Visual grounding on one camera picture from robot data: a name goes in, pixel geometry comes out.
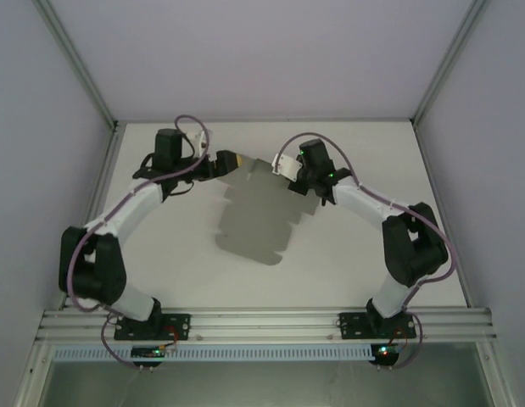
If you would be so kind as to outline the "grey paper box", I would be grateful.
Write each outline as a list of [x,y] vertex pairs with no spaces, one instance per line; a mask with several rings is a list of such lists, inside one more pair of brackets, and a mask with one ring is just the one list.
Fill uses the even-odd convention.
[[243,157],[243,164],[221,178],[227,184],[215,243],[221,250],[262,265],[277,265],[293,228],[313,215],[320,199],[297,194],[289,181],[271,173],[271,164]]

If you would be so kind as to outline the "grey metal panel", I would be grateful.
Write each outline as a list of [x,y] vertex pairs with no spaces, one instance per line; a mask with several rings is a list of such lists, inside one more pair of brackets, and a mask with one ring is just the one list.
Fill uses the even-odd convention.
[[39,407],[494,407],[475,367],[359,362],[57,363]]

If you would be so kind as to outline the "aluminium left table rail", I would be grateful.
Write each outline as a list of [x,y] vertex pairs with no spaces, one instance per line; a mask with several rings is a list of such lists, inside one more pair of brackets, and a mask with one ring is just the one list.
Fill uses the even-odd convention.
[[98,167],[96,181],[94,182],[94,186],[89,198],[88,208],[81,225],[81,234],[75,240],[72,258],[66,266],[66,277],[64,284],[66,291],[64,292],[64,300],[60,305],[60,310],[63,310],[68,302],[71,303],[75,310],[81,312],[82,314],[91,314],[100,308],[98,303],[92,307],[84,305],[75,295],[75,290],[73,288],[74,268],[77,262],[77,256],[81,255],[81,250],[88,243],[90,236],[96,231],[96,225],[91,227],[91,224],[99,217],[99,214],[103,210],[112,172],[116,164],[121,143],[124,139],[126,125],[127,123],[124,120],[115,122],[114,129],[109,134],[107,146],[103,154],[101,164]]

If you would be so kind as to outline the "aluminium table rail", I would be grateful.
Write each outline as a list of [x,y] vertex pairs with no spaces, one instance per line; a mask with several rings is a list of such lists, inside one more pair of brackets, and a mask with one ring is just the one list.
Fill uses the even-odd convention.
[[414,131],[416,143],[422,156],[422,161],[427,172],[430,187],[433,191],[433,196],[438,208],[442,226],[448,239],[453,245],[453,250],[455,253],[452,255],[452,259],[455,262],[455,273],[460,281],[461,290],[466,299],[466,304],[470,308],[483,308],[490,310],[490,307],[484,303],[483,299],[476,292],[476,289],[472,285],[470,276],[466,273],[467,268],[463,262],[463,256],[461,254],[461,248],[459,245],[460,242],[456,241],[455,230],[450,222],[448,206],[444,201],[444,189],[441,180],[439,180],[436,160],[428,148],[427,142],[421,133],[419,125],[413,119],[410,119],[410,123]]
[[66,291],[64,292],[64,300],[60,305],[60,310],[63,310],[68,302],[71,303],[75,310],[81,312],[82,314],[91,314],[100,308],[98,303],[92,307],[84,305],[75,295],[75,290],[73,288],[74,268],[77,262],[77,256],[81,255],[81,250],[88,243],[90,236],[96,231],[96,225],[91,227],[91,224],[99,217],[99,214],[103,210],[112,172],[116,164],[121,143],[124,139],[126,125],[127,123],[124,120],[115,122],[114,129],[109,134],[107,146],[103,154],[101,164],[98,167],[96,181],[94,182],[94,186],[89,198],[88,208],[81,225],[81,234],[75,240],[72,258],[66,266],[66,277],[64,284]]

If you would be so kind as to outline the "aluminium left frame post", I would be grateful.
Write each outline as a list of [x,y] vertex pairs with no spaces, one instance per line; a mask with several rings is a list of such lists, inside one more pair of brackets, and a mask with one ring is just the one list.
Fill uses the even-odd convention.
[[92,106],[97,110],[105,125],[113,131],[117,126],[117,120],[104,101],[102,93],[98,90],[95,80],[92,78],[79,51],[65,29],[51,0],[31,0],[31,2],[41,16],[43,23],[81,84],[81,87],[89,97]]

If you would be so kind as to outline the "aluminium frame post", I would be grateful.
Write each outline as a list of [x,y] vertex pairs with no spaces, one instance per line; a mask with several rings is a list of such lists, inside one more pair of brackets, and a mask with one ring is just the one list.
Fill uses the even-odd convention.
[[81,87],[89,97],[92,106],[97,110],[105,125],[113,131],[117,126],[117,120],[104,101],[102,93],[98,90],[95,80],[92,78],[79,51],[65,29],[51,0],[31,0],[31,2],[41,16],[43,23],[81,84]]
[[486,9],[492,0],[471,0],[464,16],[461,19],[455,34],[452,36],[448,47],[445,49],[432,79],[429,81],[426,91],[422,94],[419,104],[410,117],[413,129],[416,131],[426,119],[432,106],[436,102],[446,81],[460,59],[473,32],[477,28]]

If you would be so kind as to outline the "aluminium right table rail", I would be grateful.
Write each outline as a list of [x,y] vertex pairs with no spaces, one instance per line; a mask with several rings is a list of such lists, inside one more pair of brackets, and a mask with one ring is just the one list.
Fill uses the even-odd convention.
[[410,123],[414,131],[416,143],[422,156],[422,161],[427,172],[430,187],[433,191],[433,196],[438,208],[442,226],[448,239],[453,245],[453,250],[455,253],[452,255],[452,259],[455,262],[455,273],[460,281],[461,290],[466,299],[466,304],[470,308],[483,308],[490,310],[490,307],[484,303],[483,299],[476,292],[476,289],[472,285],[470,276],[466,273],[467,268],[463,262],[463,256],[461,254],[461,248],[459,245],[460,242],[456,241],[455,230],[450,222],[448,206],[444,201],[444,189],[441,180],[439,180],[436,160],[428,148],[427,142],[421,133],[419,125],[413,119],[410,119]]

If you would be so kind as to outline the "aluminium mounting rail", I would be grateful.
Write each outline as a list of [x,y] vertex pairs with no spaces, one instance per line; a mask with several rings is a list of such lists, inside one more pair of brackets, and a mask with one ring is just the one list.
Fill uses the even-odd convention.
[[[331,343],[341,340],[340,309],[177,309],[191,315],[188,342],[195,343]],[[423,339],[432,343],[494,341],[497,333],[487,309],[421,307]],[[36,340],[43,343],[96,343],[105,322],[102,311],[82,314],[72,308],[46,311]],[[196,340],[196,335],[204,340]],[[326,340],[332,334],[333,340]]]

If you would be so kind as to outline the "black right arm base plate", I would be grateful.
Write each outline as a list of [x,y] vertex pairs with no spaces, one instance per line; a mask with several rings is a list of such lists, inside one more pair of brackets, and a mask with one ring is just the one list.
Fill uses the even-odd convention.
[[338,315],[342,339],[416,338],[416,324],[411,315],[403,312],[391,318],[367,312],[344,312]]

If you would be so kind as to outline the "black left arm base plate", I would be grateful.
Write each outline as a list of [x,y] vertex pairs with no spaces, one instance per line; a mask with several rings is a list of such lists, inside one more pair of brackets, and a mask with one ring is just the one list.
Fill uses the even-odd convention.
[[189,338],[190,322],[190,314],[162,314],[147,321],[123,318],[115,325],[114,340],[186,341]]

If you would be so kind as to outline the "aluminium right frame post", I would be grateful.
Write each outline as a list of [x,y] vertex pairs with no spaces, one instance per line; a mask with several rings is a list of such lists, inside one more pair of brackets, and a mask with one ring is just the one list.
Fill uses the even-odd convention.
[[461,19],[455,34],[452,36],[448,47],[445,49],[432,79],[429,81],[426,91],[422,94],[419,104],[410,117],[413,129],[416,131],[426,119],[432,106],[436,102],[446,81],[460,59],[473,32],[477,28],[486,9],[492,0],[471,0],[464,16]]

